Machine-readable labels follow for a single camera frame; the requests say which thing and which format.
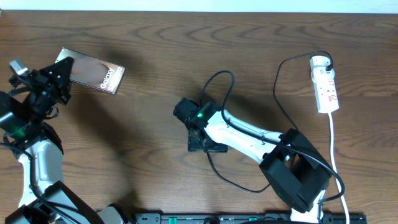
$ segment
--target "white power strip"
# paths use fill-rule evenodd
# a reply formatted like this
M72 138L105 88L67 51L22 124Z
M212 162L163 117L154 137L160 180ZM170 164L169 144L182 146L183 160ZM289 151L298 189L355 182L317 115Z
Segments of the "white power strip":
M310 60L311 79L319 113L331 113L338 109L335 71L333 69L327 71L328 65L330 59L324 56L314 56Z

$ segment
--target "white wall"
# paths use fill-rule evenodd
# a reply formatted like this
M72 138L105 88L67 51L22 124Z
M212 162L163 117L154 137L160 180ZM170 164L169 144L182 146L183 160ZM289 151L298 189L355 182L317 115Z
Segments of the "white wall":
M398 0L0 0L32 10L398 13Z

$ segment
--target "wooden surface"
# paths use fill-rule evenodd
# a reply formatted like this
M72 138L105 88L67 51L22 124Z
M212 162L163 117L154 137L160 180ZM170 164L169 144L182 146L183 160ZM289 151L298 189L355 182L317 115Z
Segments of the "wooden surface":
M29 68L55 61L62 47L126 67L117 95L73 84L72 99L49 123L63 141L65 183L95 210L118 202L180 212L288 210L272 189L238 190L211 171L204 153L187 152L187 130L173 117L182 97L198 100L218 70L236 74L227 109L265 129L289 122L272 99L280 62L327 50L335 61L340 110L337 167L348 208L369 223L398 218L398 17L366 14L6 11L0 17L0 90L10 90L8 62ZM277 94L300 130L329 161L329 127L317 113L309 60L285 64ZM230 77L208 96L221 103ZM267 180L257 164L230 150L213 156L225 177L250 189ZM22 195L22 166L0 151L0 220ZM336 194L331 179L327 195ZM325 204L342 212L341 202Z

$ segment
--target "wooden table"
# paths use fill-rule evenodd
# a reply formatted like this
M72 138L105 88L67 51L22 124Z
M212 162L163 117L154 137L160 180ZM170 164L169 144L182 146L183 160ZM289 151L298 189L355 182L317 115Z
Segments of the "wooden table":
M287 57L327 50L335 60L335 154L349 210L369 223L395 223L397 35L394 15L5 11L0 90L10 90L9 61L20 57L40 69L62 47L126 67L117 95L73 84L69 104L49 122L63 141L65 183L96 210L111 202L130 212L289 210L272 189L250 194L218 179L204 153L187 152L187 130L172 111L182 97L198 100L207 79L228 69L236 84L227 108L286 132L290 124L272 99L277 67ZM329 160L328 118L317 113L309 58L285 64L277 95ZM208 96L221 103L229 82L217 78ZM250 189L267 184L257 164L235 150L213 157L225 177ZM17 208L22 180L22 166L1 150L0 220ZM334 194L331 179L326 195ZM325 208L342 212L339 200Z

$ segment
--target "white cable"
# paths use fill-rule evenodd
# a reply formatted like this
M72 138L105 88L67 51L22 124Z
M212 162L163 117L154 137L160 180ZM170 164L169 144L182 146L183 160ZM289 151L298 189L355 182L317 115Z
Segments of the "white cable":
M335 134L333 130L333 119L331 118L331 113L328 113L329 115L329 122L330 122L330 160L331 160L331 166L335 172L337 172L336 169L336 163L335 163L335 147L334 147L334 141L335 141ZM339 192L341 192L341 185L336 179L336 184L337 184L337 189ZM347 208L347 203L344 198L344 195L341 196L341 202L343 204L344 208L344 213L346 215L346 224L349 224L349 214L348 214L348 208Z

